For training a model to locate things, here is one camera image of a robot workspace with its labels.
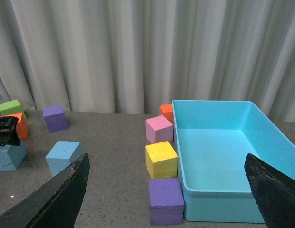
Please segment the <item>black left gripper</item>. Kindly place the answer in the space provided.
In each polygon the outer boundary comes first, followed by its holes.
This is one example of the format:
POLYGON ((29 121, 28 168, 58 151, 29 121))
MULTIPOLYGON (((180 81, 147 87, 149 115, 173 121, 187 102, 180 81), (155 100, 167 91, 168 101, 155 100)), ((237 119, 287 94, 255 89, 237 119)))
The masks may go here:
POLYGON ((0 117, 0 146, 20 146, 21 141, 16 131, 18 121, 14 116, 0 117))

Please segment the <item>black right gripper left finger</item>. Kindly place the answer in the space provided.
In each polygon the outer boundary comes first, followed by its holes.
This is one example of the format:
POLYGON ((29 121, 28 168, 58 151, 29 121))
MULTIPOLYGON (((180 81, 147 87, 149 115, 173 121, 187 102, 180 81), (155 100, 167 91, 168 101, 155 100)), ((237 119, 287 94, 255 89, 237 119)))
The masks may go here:
POLYGON ((72 228, 89 178, 85 153, 19 204, 0 215, 0 228, 72 228))

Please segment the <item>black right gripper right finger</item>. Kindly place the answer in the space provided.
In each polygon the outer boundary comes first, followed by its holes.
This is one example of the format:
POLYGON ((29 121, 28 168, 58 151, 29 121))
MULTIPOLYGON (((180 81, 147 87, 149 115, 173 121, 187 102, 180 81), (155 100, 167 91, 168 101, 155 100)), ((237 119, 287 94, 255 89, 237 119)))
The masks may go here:
POLYGON ((244 169, 266 226, 295 228, 295 180, 250 153, 244 169))

